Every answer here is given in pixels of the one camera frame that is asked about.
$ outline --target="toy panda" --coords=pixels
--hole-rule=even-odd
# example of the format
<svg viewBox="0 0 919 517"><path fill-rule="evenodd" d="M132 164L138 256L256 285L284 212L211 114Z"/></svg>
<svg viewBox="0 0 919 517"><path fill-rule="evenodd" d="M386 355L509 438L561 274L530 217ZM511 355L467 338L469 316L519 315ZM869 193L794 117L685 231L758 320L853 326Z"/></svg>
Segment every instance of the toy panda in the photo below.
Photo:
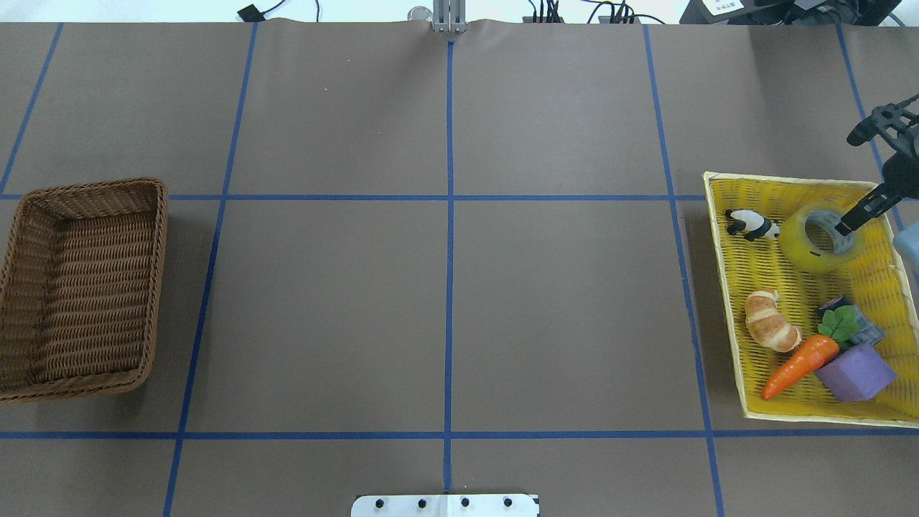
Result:
<svg viewBox="0 0 919 517"><path fill-rule="evenodd" d="M724 215L728 218L728 221L731 221L728 226L728 233L732 236L746 231L746 235L743 238L750 242L759 237L778 237L778 221L769 221L752 210L728 210Z"/></svg>

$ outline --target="croissant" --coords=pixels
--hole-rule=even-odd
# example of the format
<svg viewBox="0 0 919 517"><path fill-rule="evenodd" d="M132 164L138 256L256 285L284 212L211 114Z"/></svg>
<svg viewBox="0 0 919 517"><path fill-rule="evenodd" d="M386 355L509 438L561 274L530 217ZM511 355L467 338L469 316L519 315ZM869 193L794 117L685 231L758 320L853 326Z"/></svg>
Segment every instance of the croissant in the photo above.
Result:
<svg viewBox="0 0 919 517"><path fill-rule="evenodd" d="M753 291L746 300L746 325L750 336L764 347L789 351L801 343L801 328L789 324L778 312L778 291Z"/></svg>

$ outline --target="tape roll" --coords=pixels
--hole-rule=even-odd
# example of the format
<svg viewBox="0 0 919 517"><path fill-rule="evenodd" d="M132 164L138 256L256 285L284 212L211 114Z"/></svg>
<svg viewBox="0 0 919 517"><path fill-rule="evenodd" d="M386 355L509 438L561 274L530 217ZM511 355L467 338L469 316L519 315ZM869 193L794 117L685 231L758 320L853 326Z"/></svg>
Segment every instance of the tape roll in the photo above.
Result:
<svg viewBox="0 0 919 517"><path fill-rule="evenodd" d="M837 270L854 259L861 253L865 241L859 232L842 236L836 231L835 226L843 214L845 209L829 201L817 201L802 206L782 224L778 232L778 245L782 248L785 258L799 270L815 274ZM811 241L807 235L807 226L811 224L818 226L829 236L832 251L821 249Z"/></svg>

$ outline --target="yellow plastic tray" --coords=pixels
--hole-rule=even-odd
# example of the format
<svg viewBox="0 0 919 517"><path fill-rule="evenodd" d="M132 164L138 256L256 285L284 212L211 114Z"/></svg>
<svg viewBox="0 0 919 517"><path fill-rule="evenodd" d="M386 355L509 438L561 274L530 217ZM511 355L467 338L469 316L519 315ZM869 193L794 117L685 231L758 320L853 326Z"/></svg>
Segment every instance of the yellow plastic tray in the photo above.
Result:
<svg viewBox="0 0 919 517"><path fill-rule="evenodd" d="M832 273L813 275L793 268L776 239L751 243L729 236L724 215L727 209L746 208L781 224L812 201L832 201L848 209L877 185L712 172L703 178L743 414L752 419L919 428L919 322L887 217L872 219L858 230L865 248L853 261ZM757 345L746 329L746 296L764 288L779 291L779 312L801 326L805 338L816 332L815 308L844 293L887 333L875 348L897 372L897 380L872 400L841 403L809 374L775 398L762 400L766 380L789 356Z"/></svg>

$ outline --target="toy carrot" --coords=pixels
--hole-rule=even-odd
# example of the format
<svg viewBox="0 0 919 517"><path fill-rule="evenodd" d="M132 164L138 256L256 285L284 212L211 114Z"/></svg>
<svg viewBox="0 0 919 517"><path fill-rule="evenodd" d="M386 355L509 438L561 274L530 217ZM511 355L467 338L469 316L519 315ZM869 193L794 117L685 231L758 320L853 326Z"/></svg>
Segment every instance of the toy carrot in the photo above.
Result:
<svg viewBox="0 0 919 517"><path fill-rule="evenodd" d="M840 351L845 351L848 348L846 341L858 332L855 308L846 305L834 311L826 311L823 313L823 322L817 326L817 331L820 334L814 334L801 343L791 359L769 377L760 395L763 400L778 395L801 380L804 375L832 361Z"/></svg>

